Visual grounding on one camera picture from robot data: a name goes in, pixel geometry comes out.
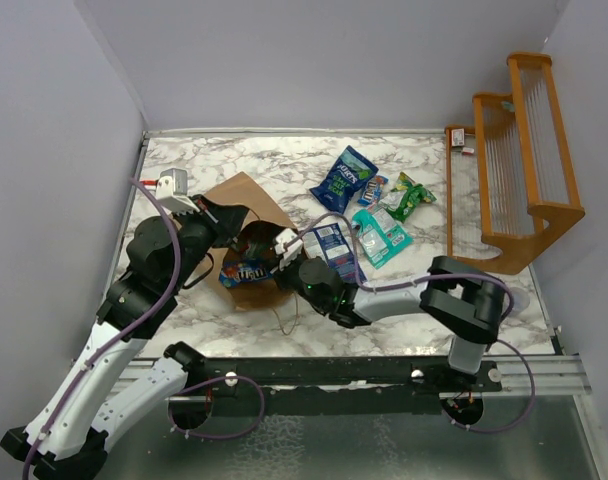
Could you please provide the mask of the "brown paper bag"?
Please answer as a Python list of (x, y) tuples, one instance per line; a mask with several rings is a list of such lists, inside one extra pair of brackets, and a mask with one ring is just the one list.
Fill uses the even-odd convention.
[(206, 277), (206, 284), (236, 311), (270, 310), (282, 334), (292, 334), (300, 309), (295, 306), (285, 316), (278, 309), (289, 300), (299, 301), (293, 292), (277, 286), (269, 263), (273, 259), (274, 238), (286, 228), (294, 229), (293, 222), (245, 172), (209, 190), (205, 199), (241, 214), (237, 244), (210, 251), (214, 269)]

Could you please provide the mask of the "blue M&M's packet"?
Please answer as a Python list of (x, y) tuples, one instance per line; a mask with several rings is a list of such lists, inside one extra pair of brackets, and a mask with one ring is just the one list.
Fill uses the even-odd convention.
[(225, 288), (230, 289), (240, 284), (264, 281), (270, 277), (269, 270), (262, 262), (243, 260), (224, 262), (219, 273), (219, 282)]
[(357, 203), (363, 207), (370, 207), (377, 204), (383, 194), (385, 186), (389, 180), (381, 175), (373, 176), (363, 187)]

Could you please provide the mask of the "blue white chips bag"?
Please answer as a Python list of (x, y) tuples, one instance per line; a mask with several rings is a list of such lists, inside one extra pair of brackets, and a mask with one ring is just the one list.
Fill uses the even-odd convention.
[(360, 281), (363, 284), (367, 282), (362, 267), (355, 263), (355, 249), (346, 225), (331, 223), (316, 226), (303, 236), (302, 241), (309, 258), (321, 258), (342, 280), (356, 283), (356, 274), (359, 274)]

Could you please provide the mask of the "blue Burts chips bag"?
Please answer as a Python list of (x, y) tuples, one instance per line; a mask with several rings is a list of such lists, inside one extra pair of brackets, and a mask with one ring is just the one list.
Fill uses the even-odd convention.
[(343, 214), (353, 198), (379, 171), (364, 155), (347, 146), (310, 193), (329, 211)]

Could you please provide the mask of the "teal Fox's candy bag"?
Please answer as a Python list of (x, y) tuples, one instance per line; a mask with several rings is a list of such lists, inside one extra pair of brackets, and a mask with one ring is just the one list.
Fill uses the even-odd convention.
[(390, 213), (379, 206), (352, 217), (352, 225), (370, 264), (379, 269), (413, 243), (412, 237)]

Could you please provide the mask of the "green candy bag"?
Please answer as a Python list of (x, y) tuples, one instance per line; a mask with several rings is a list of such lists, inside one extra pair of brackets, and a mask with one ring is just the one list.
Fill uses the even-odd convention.
[(436, 202), (434, 194), (423, 184), (400, 172), (392, 189), (379, 201), (393, 219), (405, 222), (420, 204)]

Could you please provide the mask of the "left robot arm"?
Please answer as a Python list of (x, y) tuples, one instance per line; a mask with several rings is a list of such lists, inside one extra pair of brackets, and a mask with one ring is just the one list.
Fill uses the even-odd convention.
[(248, 210), (201, 195), (149, 199), (158, 213), (136, 227), (126, 271), (107, 290), (73, 367), (43, 410), (0, 442), (22, 461), (23, 478), (95, 478), (115, 444), (157, 404), (204, 385), (199, 354), (184, 347), (178, 358), (156, 361), (125, 390), (111, 393), (209, 251), (237, 240)]

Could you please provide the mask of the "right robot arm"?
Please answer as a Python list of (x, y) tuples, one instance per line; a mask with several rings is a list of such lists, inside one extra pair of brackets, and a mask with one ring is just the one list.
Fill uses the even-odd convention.
[(454, 335), (443, 378), (456, 391), (478, 381), (482, 357), (498, 341), (499, 327), (514, 306), (502, 280), (448, 256), (434, 258), (426, 276), (399, 283), (344, 280), (322, 259), (304, 256), (277, 266), (273, 277), (278, 287), (348, 329), (400, 315), (430, 315)]

